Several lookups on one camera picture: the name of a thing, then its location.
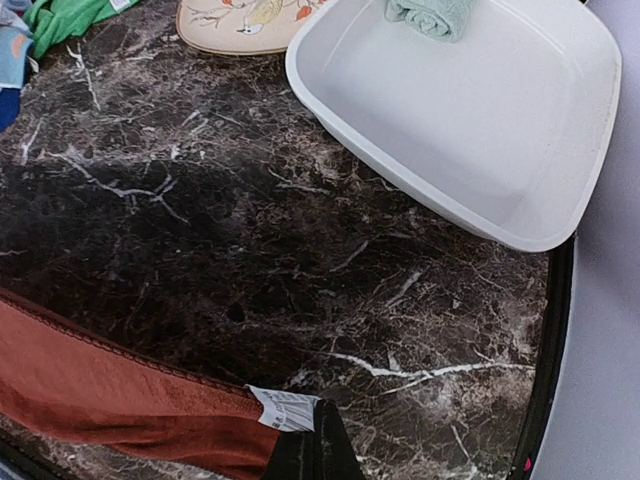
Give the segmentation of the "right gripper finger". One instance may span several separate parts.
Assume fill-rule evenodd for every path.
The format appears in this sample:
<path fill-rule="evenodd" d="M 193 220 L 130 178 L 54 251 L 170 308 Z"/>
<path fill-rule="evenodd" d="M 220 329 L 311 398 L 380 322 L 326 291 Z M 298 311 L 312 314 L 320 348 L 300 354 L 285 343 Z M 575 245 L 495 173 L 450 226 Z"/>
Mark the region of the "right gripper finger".
<path fill-rule="evenodd" d="M 314 432 L 281 433 L 264 480 L 365 480 L 340 413 L 332 401 L 314 409 Z"/>

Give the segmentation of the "dark red towel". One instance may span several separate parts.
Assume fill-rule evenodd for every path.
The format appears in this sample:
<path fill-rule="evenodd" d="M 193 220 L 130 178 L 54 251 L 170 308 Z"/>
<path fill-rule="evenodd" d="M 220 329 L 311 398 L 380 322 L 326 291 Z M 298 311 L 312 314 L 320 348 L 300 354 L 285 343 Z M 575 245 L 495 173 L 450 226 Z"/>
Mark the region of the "dark red towel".
<path fill-rule="evenodd" d="M 192 376 L 1 293 L 1 412 L 55 439 L 260 479 L 316 400 Z"/>

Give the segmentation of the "mint green panda towel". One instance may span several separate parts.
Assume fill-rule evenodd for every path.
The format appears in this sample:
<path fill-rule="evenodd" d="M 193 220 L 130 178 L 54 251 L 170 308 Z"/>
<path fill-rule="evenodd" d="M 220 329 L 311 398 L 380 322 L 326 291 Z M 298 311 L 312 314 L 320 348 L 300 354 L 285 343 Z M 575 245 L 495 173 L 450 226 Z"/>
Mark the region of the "mint green panda towel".
<path fill-rule="evenodd" d="M 385 17 L 429 38 L 456 42 L 464 33 L 472 7 L 469 0 L 389 0 Z"/>

